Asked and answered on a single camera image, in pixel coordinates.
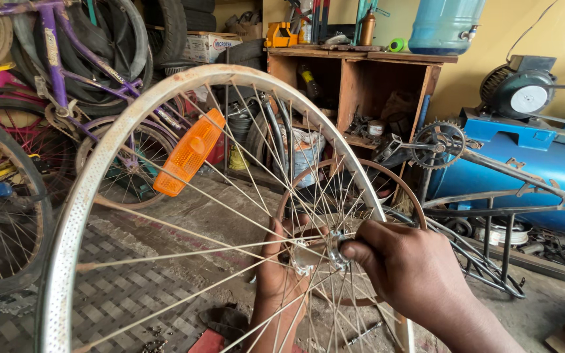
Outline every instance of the cardboard box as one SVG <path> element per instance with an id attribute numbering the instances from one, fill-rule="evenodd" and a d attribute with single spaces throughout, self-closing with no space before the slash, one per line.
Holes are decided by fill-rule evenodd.
<path id="1" fill-rule="evenodd" d="M 263 38 L 263 24 L 261 22 L 256 25 L 250 23 L 236 23 L 229 28 L 228 32 L 238 34 L 244 42 L 261 39 Z"/>
<path id="2" fill-rule="evenodd" d="M 232 33 L 187 32 L 183 56 L 201 63 L 214 63 L 226 48 L 241 44 L 241 38 Z"/>

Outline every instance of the plastic bottle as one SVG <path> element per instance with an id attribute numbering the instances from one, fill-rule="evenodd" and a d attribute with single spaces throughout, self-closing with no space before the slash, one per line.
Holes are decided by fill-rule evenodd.
<path id="1" fill-rule="evenodd" d="M 298 65 L 298 73 L 300 74 L 300 76 L 302 76 L 304 82 L 306 83 L 306 96 L 309 97 L 312 102 L 324 96 L 321 87 L 317 82 L 315 82 L 315 79 L 313 78 L 313 75 L 309 70 L 309 66 L 307 66 L 307 64 L 301 63 L 300 65 Z"/>
<path id="2" fill-rule="evenodd" d="M 302 0 L 300 1 L 300 11 L 305 13 L 307 11 L 313 10 L 313 0 Z M 313 14 L 309 14 L 308 17 L 311 21 L 313 20 Z M 311 44 L 311 35 L 313 34 L 313 25 L 307 22 L 304 18 L 300 20 L 300 33 L 298 35 L 299 44 Z"/>
<path id="3" fill-rule="evenodd" d="M 465 53 L 471 44 L 468 32 L 479 24 L 483 5 L 485 0 L 420 0 L 409 50 L 428 55 Z"/>

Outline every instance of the water tap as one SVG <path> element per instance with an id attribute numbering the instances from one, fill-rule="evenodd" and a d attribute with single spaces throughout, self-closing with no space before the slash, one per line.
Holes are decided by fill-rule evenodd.
<path id="1" fill-rule="evenodd" d="M 469 31 L 463 31 L 461 32 L 461 34 L 459 35 L 459 38 L 461 39 L 468 39 L 468 42 L 472 42 L 472 38 L 475 37 L 476 35 L 476 28 L 479 27 L 481 25 L 472 25 L 472 28 L 470 28 Z"/>

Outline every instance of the small tin can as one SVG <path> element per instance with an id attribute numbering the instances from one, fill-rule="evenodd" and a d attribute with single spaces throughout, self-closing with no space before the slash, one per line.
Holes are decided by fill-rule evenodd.
<path id="1" fill-rule="evenodd" d="M 385 132 L 385 122 L 380 120 L 370 120 L 367 122 L 367 133 L 373 136 L 383 136 Z"/>

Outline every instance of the cable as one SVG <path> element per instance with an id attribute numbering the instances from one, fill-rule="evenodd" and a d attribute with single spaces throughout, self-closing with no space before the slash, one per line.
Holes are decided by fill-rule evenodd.
<path id="1" fill-rule="evenodd" d="M 557 3 L 558 1 L 559 1 L 559 0 L 553 1 L 553 4 L 550 4 L 549 7 L 547 7 L 546 10 L 544 10 L 544 12 L 542 12 L 542 14 L 540 15 L 540 18 L 538 18 L 538 20 L 537 20 L 534 24 L 532 24 L 531 27 L 529 27 L 529 29 L 527 29 L 526 31 L 524 31 L 524 33 L 522 33 L 522 35 L 520 36 L 520 38 L 518 38 L 518 40 L 514 43 L 514 45 L 512 45 L 512 47 L 511 47 L 511 48 L 509 49 L 509 51 L 507 52 L 507 56 L 506 56 L 506 58 L 505 58 L 505 60 L 506 60 L 507 62 L 509 62 L 509 54 L 511 54 L 512 50 L 513 50 L 514 47 L 518 44 L 518 42 L 522 39 L 522 37 L 524 37 L 527 33 L 529 33 L 529 31 L 530 31 L 532 28 L 534 28 L 535 25 L 538 24 L 538 22 L 542 19 L 542 17 L 544 17 L 544 15 L 546 14 L 546 12 L 549 11 L 549 9 L 550 9 L 551 7 L 553 7 L 553 5 L 554 5 L 555 3 Z"/>

